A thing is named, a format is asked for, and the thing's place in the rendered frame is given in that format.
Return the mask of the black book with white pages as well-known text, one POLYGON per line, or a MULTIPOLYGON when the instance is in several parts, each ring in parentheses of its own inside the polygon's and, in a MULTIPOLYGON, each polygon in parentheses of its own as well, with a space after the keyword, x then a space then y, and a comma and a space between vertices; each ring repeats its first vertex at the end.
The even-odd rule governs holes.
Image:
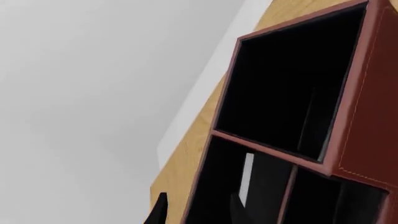
POLYGON ((293 165, 261 153, 247 153, 239 199, 253 224, 278 224, 293 165))

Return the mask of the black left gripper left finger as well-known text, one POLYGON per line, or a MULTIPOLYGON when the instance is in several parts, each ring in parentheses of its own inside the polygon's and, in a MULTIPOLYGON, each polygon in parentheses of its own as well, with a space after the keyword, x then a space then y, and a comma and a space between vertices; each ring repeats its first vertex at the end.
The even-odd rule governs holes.
POLYGON ((166 192, 161 192, 143 224, 165 224, 167 219, 168 198, 166 192))

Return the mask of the dark grey book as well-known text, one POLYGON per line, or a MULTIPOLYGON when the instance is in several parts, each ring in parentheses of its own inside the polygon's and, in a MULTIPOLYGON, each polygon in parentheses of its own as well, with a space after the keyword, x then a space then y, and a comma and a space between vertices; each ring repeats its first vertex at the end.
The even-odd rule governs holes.
POLYGON ((315 87, 310 99, 298 152, 311 160, 318 160, 330 124, 330 103, 333 91, 328 87, 315 87))

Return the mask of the red-brown desk caddy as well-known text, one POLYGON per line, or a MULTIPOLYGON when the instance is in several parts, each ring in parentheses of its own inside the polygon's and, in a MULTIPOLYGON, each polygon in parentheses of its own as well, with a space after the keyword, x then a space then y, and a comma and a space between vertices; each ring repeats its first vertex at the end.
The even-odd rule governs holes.
POLYGON ((239 37, 179 224, 232 224, 247 153, 293 165, 278 224, 398 224, 398 11, 348 0, 239 37), (298 152, 333 91, 318 160, 298 152))

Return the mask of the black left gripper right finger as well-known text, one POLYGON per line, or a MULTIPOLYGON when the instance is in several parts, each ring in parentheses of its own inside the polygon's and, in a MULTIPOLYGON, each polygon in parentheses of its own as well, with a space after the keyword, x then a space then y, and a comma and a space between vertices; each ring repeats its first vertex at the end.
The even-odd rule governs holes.
POLYGON ((249 217, 238 194, 231 194, 230 214, 232 224, 249 224, 249 217))

